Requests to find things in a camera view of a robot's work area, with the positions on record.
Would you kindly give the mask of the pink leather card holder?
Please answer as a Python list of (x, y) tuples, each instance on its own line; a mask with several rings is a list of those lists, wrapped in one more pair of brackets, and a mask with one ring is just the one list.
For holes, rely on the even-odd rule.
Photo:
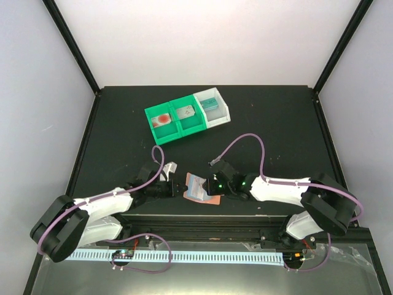
[(201, 204), (220, 205), (220, 195), (208, 195), (203, 185), (206, 179), (197, 175), (187, 173), (186, 182), (187, 190), (183, 193), (183, 198)]

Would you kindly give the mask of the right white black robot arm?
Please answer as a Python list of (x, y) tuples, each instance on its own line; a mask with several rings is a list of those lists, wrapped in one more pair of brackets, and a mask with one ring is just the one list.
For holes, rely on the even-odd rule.
[(262, 232), (268, 244), (280, 249), (298, 249), (302, 240), (320, 232), (344, 236), (359, 207), (355, 196), (324, 173), (315, 178), (269, 178), (241, 173), (224, 160), (211, 166), (211, 175), (202, 187), (208, 195), (302, 208), (303, 212), (288, 215), (280, 229)]

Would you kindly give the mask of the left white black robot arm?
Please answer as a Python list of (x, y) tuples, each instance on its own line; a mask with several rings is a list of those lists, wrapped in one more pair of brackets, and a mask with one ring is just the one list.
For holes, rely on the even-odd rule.
[(77, 248), (103, 240), (126, 245), (132, 231), (121, 220), (122, 213), (148, 199), (178, 197), (187, 190), (185, 182), (175, 175), (176, 167), (174, 162), (163, 167), (148, 163), (131, 181), (109, 192), (79, 199), (57, 197), (29, 234), (38, 253), (61, 262)]

